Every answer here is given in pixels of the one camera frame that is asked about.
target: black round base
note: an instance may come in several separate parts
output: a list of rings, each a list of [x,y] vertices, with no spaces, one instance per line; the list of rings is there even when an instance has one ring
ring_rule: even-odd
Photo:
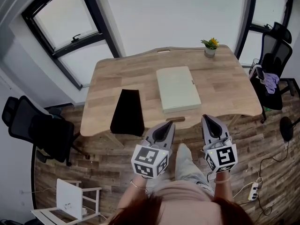
[[[280,120],[280,132],[285,141],[290,141],[294,134],[292,121],[288,117],[283,117]]]

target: hair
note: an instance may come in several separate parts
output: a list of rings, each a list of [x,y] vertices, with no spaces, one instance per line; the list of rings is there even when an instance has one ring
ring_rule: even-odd
[[[162,197],[153,194],[133,200],[128,207],[113,217],[108,225],[158,225],[162,200]],[[223,198],[215,198],[212,202],[221,207],[223,225],[254,224],[238,204]]]

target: potted plant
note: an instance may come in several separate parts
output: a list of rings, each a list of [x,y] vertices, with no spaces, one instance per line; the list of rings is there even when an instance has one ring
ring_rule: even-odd
[[[213,37],[211,40],[201,40],[201,43],[205,45],[204,55],[208,58],[212,58],[215,56],[216,49],[219,47],[219,42]]]

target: black office chair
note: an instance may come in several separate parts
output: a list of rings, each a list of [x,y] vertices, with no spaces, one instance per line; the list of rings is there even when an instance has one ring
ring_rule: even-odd
[[[259,61],[262,67],[256,67],[255,72],[252,77],[250,77],[250,81],[262,105],[263,120],[261,120],[261,123],[264,123],[267,119],[263,108],[264,106],[273,110],[281,110],[281,95],[289,90],[291,95],[294,96],[292,81],[285,80],[288,86],[283,90],[280,90],[277,85],[274,94],[269,94],[265,85],[260,82],[260,80],[264,79],[263,73],[276,74],[280,78],[293,52],[286,41],[289,43],[292,41],[291,33],[287,28],[277,22],[274,23],[274,27],[271,31],[265,32],[262,35],[262,53]]]
[[[43,149],[49,156],[44,156],[37,151],[37,157],[46,162],[47,159],[56,159],[59,162],[66,161],[71,166],[69,155],[71,147],[79,153],[90,156],[77,149],[73,142],[80,133],[74,135],[74,124],[63,117],[55,118],[38,110],[26,96],[17,99],[9,97],[3,113],[2,120],[8,126],[11,137],[22,139],[32,143],[39,149]]]

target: purple cloth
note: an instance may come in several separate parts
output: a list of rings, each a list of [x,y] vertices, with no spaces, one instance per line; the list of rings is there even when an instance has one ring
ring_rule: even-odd
[[[262,81],[262,83],[266,86],[267,92],[269,94],[274,94],[279,82],[279,77],[273,73],[264,73],[263,75],[264,81]]]

